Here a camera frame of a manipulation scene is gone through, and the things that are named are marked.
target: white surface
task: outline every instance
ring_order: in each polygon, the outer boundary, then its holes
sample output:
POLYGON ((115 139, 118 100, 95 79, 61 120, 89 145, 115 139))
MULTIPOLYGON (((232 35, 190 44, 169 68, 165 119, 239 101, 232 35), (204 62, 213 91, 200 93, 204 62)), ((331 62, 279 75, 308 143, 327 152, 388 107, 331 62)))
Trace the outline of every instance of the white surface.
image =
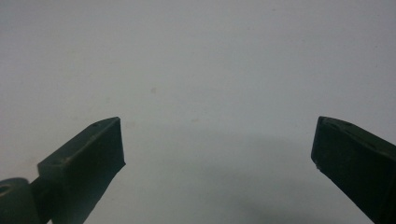
POLYGON ((395 1, 0 3, 0 179, 120 116, 86 223, 371 221, 310 160, 319 115, 396 133, 395 1))

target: gray surface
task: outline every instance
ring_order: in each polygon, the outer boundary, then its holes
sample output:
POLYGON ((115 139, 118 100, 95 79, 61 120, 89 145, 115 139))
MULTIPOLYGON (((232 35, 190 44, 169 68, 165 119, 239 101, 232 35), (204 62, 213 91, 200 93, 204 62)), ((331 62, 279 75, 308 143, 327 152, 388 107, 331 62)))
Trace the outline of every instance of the gray surface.
POLYGON ((86 223, 371 223, 310 160, 319 115, 390 142, 394 1, 2 1, 0 179, 120 116, 86 223))

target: black plastic part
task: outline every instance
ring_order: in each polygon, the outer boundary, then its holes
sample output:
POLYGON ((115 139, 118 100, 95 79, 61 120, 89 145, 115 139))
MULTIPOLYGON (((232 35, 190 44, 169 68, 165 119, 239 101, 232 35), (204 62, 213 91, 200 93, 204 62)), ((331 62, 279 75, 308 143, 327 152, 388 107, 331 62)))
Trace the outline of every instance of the black plastic part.
POLYGON ((351 123, 320 117, 311 158, 374 223, 396 223, 396 146, 351 123))
POLYGON ((0 223, 83 223, 124 165, 120 119, 98 121, 40 162, 32 184, 0 182, 0 223))

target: black object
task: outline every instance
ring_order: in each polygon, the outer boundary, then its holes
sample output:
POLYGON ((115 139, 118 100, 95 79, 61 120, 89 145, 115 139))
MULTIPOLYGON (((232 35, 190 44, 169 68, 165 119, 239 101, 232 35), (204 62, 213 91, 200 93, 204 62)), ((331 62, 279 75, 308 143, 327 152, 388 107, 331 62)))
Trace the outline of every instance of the black object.
POLYGON ((0 223, 83 223, 124 165, 120 119, 95 122, 40 162, 30 185, 0 182, 0 223))
POLYGON ((374 223, 396 223, 396 146, 351 123, 320 117, 311 158, 374 223))

